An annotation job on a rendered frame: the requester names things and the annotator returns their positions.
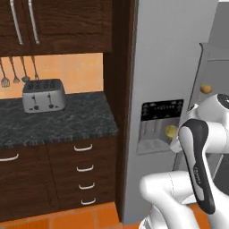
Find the hanging metal fork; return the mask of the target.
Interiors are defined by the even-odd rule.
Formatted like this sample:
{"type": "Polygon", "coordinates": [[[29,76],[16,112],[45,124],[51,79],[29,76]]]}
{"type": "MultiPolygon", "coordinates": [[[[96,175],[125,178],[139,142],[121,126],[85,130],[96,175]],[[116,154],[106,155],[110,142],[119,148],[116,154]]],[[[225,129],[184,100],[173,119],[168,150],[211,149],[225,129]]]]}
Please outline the hanging metal fork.
{"type": "Polygon", "coordinates": [[[34,55],[31,56],[31,61],[32,61],[33,67],[34,67],[35,80],[38,81],[39,80],[39,76],[38,76],[38,72],[37,72],[36,61],[35,61],[35,56],[34,55]]]}

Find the silver four-slot toaster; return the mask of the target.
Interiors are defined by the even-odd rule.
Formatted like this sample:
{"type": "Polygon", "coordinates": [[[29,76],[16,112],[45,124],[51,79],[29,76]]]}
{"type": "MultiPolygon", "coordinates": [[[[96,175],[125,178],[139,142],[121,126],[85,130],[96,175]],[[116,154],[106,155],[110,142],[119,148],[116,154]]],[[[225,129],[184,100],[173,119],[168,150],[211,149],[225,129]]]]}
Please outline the silver four-slot toaster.
{"type": "Polygon", "coordinates": [[[59,79],[27,81],[22,91],[22,104],[26,113],[45,113],[65,109],[64,85],[59,79]]]}

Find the yellow potato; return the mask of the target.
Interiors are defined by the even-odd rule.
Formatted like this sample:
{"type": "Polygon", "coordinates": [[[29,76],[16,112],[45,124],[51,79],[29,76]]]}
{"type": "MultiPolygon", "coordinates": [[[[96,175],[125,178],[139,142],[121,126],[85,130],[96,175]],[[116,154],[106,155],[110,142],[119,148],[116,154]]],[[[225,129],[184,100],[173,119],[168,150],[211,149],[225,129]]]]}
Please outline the yellow potato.
{"type": "Polygon", "coordinates": [[[165,128],[165,135],[169,139],[173,139],[176,136],[178,128],[174,125],[167,125],[165,128]]]}
{"type": "Polygon", "coordinates": [[[212,87],[210,85],[207,85],[207,84],[201,84],[200,85],[200,91],[203,94],[209,94],[212,92],[212,87]]]}

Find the dark wood drawer front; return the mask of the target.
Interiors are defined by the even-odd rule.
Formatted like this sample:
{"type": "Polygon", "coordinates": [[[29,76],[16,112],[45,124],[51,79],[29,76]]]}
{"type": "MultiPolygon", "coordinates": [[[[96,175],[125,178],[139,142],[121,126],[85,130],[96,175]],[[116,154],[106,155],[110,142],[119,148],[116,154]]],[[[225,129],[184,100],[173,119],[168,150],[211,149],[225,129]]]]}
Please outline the dark wood drawer front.
{"type": "Polygon", "coordinates": [[[116,137],[101,137],[87,140],[75,140],[68,142],[50,143],[47,150],[51,158],[73,158],[77,160],[88,159],[99,156],[110,156],[115,152],[116,137]],[[76,152],[73,147],[86,148],[90,144],[93,148],[89,151],[76,152]]]}
{"type": "Polygon", "coordinates": [[[68,193],[83,192],[83,191],[107,191],[113,190],[115,188],[115,182],[108,180],[105,177],[96,179],[95,177],[89,179],[62,179],[55,182],[57,191],[62,195],[67,195],[68,193]],[[92,183],[96,183],[95,187],[90,190],[80,190],[78,185],[88,186],[92,183]]]}
{"type": "Polygon", "coordinates": [[[102,192],[75,192],[68,193],[67,195],[58,195],[60,202],[60,209],[73,209],[73,208],[85,208],[94,206],[97,204],[103,204],[107,202],[112,202],[115,200],[115,195],[111,191],[102,191],[102,192]],[[96,202],[92,205],[82,206],[81,200],[91,201],[96,198],[96,202]]]}
{"type": "Polygon", "coordinates": [[[77,160],[73,158],[52,159],[51,165],[55,177],[59,179],[79,180],[84,177],[97,176],[100,174],[111,174],[115,171],[115,162],[107,157],[77,160]],[[76,167],[87,168],[94,165],[94,169],[89,172],[79,173],[76,167]]]}

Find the hanging metal ladle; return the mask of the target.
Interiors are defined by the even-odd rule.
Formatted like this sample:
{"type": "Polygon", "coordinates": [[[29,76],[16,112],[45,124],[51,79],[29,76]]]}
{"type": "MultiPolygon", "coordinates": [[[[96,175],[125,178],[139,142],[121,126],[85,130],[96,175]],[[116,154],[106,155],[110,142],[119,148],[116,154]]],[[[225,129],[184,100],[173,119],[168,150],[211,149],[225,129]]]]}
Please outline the hanging metal ladle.
{"type": "Polygon", "coordinates": [[[23,70],[24,70],[24,76],[21,79],[23,82],[26,82],[26,81],[30,80],[30,77],[27,74],[23,56],[20,56],[20,59],[21,59],[21,64],[22,64],[23,70]]]}

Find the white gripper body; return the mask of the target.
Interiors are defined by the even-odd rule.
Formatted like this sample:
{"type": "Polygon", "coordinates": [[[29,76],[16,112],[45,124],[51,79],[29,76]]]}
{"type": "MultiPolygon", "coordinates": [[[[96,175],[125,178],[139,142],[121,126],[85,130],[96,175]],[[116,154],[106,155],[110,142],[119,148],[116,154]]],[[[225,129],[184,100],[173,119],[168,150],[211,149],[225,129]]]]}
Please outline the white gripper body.
{"type": "Polygon", "coordinates": [[[172,140],[171,144],[170,144],[170,149],[174,152],[174,153],[179,153],[182,151],[182,146],[181,143],[178,139],[176,140],[172,140]]]}

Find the grey fridge door with dispenser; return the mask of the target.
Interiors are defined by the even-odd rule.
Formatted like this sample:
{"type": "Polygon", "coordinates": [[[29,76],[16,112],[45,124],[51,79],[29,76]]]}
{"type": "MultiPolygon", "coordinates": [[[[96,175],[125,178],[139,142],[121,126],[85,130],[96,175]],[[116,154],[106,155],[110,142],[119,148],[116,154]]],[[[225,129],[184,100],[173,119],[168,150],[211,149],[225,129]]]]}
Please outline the grey fridge door with dispenser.
{"type": "Polygon", "coordinates": [[[141,105],[182,99],[190,102],[201,54],[207,42],[218,0],[137,0],[131,64],[128,153],[123,224],[140,222],[150,205],[140,196],[140,178],[170,171],[171,151],[139,155],[141,105]]]}

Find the grey fridge body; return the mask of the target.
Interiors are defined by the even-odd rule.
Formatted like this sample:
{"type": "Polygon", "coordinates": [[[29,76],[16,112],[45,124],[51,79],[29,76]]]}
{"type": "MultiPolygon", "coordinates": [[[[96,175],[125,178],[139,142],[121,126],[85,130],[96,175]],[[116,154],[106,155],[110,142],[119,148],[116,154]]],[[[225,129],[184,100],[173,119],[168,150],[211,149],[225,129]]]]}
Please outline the grey fridge body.
{"type": "MultiPolygon", "coordinates": [[[[219,0],[208,43],[202,43],[197,76],[189,108],[215,94],[229,96],[229,0],[219,0]],[[212,92],[203,94],[200,85],[207,84],[212,92]]],[[[229,154],[207,154],[214,184],[229,195],[229,154]]]]}

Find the hanging metal spatula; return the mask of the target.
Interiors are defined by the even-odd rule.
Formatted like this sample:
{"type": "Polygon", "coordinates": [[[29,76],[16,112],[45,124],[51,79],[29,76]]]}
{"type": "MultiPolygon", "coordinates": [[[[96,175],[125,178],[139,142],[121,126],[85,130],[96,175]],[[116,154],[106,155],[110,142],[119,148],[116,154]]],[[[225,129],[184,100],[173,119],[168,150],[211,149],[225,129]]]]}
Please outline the hanging metal spatula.
{"type": "Polygon", "coordinates": [[[10,60],[10,63],[11,63],[12,69],[13,69],[13,75],[14,75],[13,83],[19,83],[20,79],[17,77],[16,71],[15,71],[15,68],[14,68],[13,57],[9,56],[9,60],[10,60]]]}

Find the dark wood base cupboard door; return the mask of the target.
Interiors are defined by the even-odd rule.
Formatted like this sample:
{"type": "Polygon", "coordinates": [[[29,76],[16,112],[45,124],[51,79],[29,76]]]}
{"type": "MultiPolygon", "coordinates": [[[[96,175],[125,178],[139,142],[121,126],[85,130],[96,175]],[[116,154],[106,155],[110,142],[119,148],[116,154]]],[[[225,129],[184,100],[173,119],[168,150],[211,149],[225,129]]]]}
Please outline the dark wood base cupboard door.
{"type": "Polygon", "coordinates": [[[0,150],[0,222],[38,216],[59,209],[45,145],[0,150]]]}

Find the tall dark wood side panel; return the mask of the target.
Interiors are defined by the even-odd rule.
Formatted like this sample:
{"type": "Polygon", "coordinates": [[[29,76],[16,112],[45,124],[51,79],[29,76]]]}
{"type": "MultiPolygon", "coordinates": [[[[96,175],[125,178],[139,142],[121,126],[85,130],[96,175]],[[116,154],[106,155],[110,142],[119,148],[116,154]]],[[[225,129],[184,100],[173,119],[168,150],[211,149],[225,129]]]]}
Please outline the tall dark wood side panel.
{"type": "Polygon", "coordinates": [[[112,2],[112,52],[105,53],[104,92],[118,128],[116,147],[115,205],[123,222],[128,126],[131,98],[131,61],[134,49],[138,0],[112,2]]]}

